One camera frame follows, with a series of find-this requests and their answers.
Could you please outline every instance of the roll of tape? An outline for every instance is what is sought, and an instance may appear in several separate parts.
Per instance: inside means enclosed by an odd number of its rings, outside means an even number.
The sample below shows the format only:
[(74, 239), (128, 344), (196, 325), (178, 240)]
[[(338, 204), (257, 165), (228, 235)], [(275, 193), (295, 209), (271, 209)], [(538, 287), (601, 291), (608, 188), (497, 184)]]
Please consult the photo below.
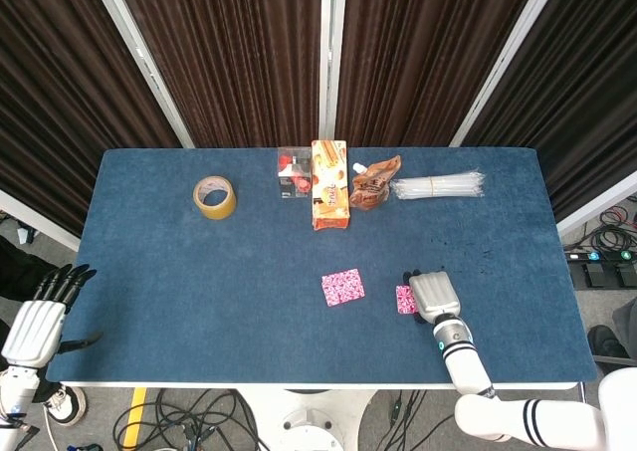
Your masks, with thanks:
[[(213, 190), (225, 190), (226, 198), (217, 205), (206, 205), (203, 201)], [(221, 220), (228, 217), (235, 211), (237, 205), (237, 199), (235, 197), (235, 191), (232, 190), (232, 185), (228, 179), (214, 175), (211, 177), (204, 177), (201, 179), (195, 189), (192, 191), (192, 198), (201, 210), (201, 213), (209, 219)]]

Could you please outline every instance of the curtain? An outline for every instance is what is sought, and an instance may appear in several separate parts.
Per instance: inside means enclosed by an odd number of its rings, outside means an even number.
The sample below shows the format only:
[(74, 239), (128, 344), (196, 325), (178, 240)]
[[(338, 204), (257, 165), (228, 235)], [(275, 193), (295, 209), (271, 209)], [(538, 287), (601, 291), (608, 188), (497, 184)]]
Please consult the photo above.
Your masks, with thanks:
[(557, 220), (637, 170), (637, 0), (549, 0), (463, 145), (535, 148)]
[(448, 145), (527, 0), (346, 0), (336, 138)]
[(126, 0), (200, 147), (308, 145), (320, 0)]
[(81, 235), (106, 149), (179, 143), (100, 0), (0, 12), (0, 188)]

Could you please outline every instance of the pink patterned card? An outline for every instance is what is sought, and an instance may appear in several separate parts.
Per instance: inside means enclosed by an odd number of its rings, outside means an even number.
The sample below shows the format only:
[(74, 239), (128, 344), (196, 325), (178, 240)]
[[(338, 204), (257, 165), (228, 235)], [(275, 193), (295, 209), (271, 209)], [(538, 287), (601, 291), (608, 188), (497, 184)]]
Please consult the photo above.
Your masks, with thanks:
[(398, 313), (402, 315), (415, 314), (418, 312), (416, 301), (411, 293), (411, 287), (408, 285), (399, 285), (396, 287), (396, 306)]
[(358, 269), (323, 276), (322, 291), (325, 293), (328, 307), (361, 299), (365, 296)]

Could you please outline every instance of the blue table surface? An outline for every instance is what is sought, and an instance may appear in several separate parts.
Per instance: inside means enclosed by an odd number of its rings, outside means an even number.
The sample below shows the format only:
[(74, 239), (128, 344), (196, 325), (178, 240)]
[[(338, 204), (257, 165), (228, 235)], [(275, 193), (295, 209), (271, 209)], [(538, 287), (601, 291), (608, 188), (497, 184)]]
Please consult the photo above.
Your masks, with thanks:
[[(108, 151), (77, 259), (98, 274), (64, 330), (104, 337), (57, 356), (48, 377), (448, 383), (431, 326), (396, 312), (395, 287), (418, 268), (449, 274), (494, 382), (594, 379), (535, 152), (351, 148), (348, 162), (395, 154), (397, 178), (480, 170), (485, 196), (391, 196), (352, 209), (345, 230), (315, 232), (309, 199), (280, 198), (275, 149)], [(192, 201), (207, 175), (234, 186), (224, 221)], [(353, 268), (365, 297), (329, 308), (321, 276)]]

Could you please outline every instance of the robotic arm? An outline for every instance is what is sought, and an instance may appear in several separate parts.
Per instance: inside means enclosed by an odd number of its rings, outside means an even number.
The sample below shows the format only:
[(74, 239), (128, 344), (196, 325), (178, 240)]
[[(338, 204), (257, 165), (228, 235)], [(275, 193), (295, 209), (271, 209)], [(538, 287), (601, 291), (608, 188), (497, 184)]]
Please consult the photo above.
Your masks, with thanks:
[(513, 436), (535, 446), (579, 451), (606, 449), (602, 415), (588, 404), (498, 399), (471, 332), (459, 317), (460, 301), (445, 272), (413, 275), (409, 285), (420, 317), (434, 326), (434, 338), (445, 365), (463, 395), (455, 409), (460, 429), (497, 442)]
[(100, 338), (60, 343), (66, 315), (84, 283), (96, 273), (88, 265), (71, 269), (67, 265), (42, 280), (33, 300), (20, 308), (2, 348), (9, 368), (0, 375), (0, 451), (22, 448), (39, 431), (24, 422), (40, 383), (38, 371), (56, 353), (89, 346)]

